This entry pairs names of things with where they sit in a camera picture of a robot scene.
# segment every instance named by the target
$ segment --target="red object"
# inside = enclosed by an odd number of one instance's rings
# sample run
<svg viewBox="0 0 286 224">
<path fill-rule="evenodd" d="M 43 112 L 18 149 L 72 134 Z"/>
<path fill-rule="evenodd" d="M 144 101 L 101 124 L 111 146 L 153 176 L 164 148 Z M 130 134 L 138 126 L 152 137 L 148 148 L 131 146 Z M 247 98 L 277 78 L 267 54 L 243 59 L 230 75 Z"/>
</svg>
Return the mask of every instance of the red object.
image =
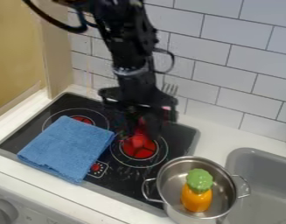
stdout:
<svg viewBox="0 0 286 224">
<path fill-rule="evenodd" d="M 144 135 L 135 135 L 123 141 L 124 153 L 136 159 L 151 158 L 156 152 L 155 143 Z"/>
<path fill-rule="evenodd" d="M 101 166 L 99 164 L 93 164 L 91 167 L 91 170 L 93 172 L 98 172 L 101 169 Z"/>
<path fill-rule="evenodd" d="M 74 120 L 76 120 L 76 121 L 79 121 L 79 122 L 82 122 L 82 123 L 88 123 L 88 124 L 94 124 L 93 122 L 92 122 L 92 120 L 90 120 L 90 119 L 88 119 L 87 117 L 85 117 L 85 116 L 82 116 L 82 115 L 76 115 L 76 116 L 73 116 L 72 117 Z"/>
</svg>

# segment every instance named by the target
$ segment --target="pot handle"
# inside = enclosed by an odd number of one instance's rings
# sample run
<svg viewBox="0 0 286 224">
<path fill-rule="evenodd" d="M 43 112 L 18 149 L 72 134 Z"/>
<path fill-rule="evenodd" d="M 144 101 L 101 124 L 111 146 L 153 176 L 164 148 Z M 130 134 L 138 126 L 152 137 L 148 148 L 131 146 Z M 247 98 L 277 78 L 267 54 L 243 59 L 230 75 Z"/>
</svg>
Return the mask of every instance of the pot handle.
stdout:
<svg viewBox="0 0 286 224">
<path fill-rule="evenodd" d="M 243 178 L 242 176 L 240 176 L 240 175 L 234 174 L 234 175 L 232 175 L 232 177 L 233 177 L 233 178 L 239 178 L 239 179 L 241 179 L 241 180 L 243 181 L 243 185 L 241 185 L 241 188 L 244 188 L 244 187 L 245 187 L 245 190 L 244 190 L 244 191 L 247 192 L 246 194 L 243 194 L 243 195 L 241 195 L 241 196 L 238 196 L 237 198 L 238 198 L 238 199 L 243 199 L 243 198 L 246 198 L 246 197 L 250 196 L 250 195 L 251 195 L 251 188 L 250 188 L 250 186 L 249 186 L 248 181 L 247 181 L 245 178 Z"/>
<path fill-rule="evenodd" d="M 151 181 L 154 181 L 156 180 L 155 178 L 147 178 L 143 181 L 143 184 L 142 184 L 142 193 L 143 193 L 143 196 L 146 200 L 148 201 L 151 201 L 151 202 L 156 202 L 156 203 L 164 203 L 164 201 L 160 200 L 160 199 L 150 199 L 147 195 L 147 193 L 144 191 L 145 189 L 145 186 L 147 185 L 147 183 L 151 182 Z"/>
</svg>

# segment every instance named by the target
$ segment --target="white countertop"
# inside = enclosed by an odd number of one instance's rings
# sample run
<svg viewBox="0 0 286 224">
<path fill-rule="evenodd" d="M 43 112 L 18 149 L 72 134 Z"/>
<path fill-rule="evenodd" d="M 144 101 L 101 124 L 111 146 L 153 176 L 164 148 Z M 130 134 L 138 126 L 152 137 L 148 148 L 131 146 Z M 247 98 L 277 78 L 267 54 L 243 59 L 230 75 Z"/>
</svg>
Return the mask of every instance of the white countertop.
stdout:
<svg viewBox="0 0 286 224">
<path fill-rule="evenodd" d="M 95 91 L 71 86 L 67 91 L 98 98 Z M 0 140 L 50 103 L 45 90 L 21 102 L 0 117 Z M 224 165 L 229 152 L 237 148 L 256 148 L 286 157 L 286 143 L 238 129 L 181 115 L 179 123 L 200 131 L 195 156 Z M 0 156 L 0 187 L 85 223 L 169 224 L 165 217 L 144 212 L 81 186 L 67 183 L 49 174 Z"/>
</svg>

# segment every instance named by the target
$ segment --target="blue cloth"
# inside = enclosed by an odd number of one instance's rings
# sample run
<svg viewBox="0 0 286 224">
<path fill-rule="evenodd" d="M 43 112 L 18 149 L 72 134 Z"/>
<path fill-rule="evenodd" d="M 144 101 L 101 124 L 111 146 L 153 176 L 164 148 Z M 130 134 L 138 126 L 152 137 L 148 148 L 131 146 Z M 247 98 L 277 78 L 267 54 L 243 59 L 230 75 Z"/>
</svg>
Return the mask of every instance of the blue cloth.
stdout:
<svg viewBox="0 0 286 224">
<path fill-rule="evenodd" d="M 62 116 L 18 154 L 24 163 L 79 184 L 115 138 L 112 131 Z"/>
</svg>

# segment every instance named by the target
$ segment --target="sink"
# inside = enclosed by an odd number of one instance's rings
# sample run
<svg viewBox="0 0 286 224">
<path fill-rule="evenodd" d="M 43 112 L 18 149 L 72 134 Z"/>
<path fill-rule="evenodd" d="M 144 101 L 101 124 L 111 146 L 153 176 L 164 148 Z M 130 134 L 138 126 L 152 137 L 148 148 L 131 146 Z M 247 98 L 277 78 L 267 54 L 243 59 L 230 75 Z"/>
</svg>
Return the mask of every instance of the sink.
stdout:
<svg viewBox="0 0 286 224">
<path fill-rule="evenodd" d="M 286 224 L 285 157 L 241 148 L 229 154 L 226 168 L 245 178 L 252 189 L 251 196 L 237 200 L 228 223 Z"/>
</svg>

